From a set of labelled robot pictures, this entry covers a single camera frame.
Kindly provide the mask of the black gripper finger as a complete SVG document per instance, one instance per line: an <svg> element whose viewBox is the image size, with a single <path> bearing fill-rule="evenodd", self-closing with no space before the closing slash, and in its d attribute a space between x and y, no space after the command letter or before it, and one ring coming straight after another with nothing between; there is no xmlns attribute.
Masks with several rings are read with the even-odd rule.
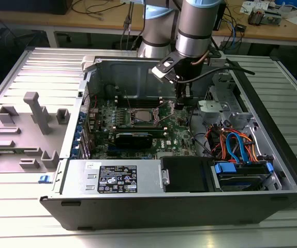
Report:
<svg viewBox="0 0 297 248"><path fill-rule="evenodd" d="M191 104L192 101L192 83L176 84L176 109L183 109L183 107Z"/></svg>

